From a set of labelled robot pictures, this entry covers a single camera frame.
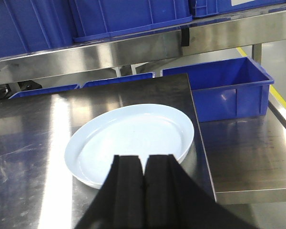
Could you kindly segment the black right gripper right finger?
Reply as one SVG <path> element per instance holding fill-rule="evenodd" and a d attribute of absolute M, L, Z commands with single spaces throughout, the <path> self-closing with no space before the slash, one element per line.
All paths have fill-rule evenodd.
<path fill-rule="evenodd" d="M 254 228 L 208 196 L 173 155 L 150 156 L 144 178 L 149 229 Z"/>

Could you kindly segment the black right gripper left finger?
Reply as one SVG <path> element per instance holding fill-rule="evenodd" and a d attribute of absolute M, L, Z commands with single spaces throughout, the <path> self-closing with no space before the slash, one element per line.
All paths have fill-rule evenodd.
<path fill-rule="evenodd" d="M 142 229 L 144 182 L 138 156 L 114 156 L 111 169 L 76 229 Z"/>

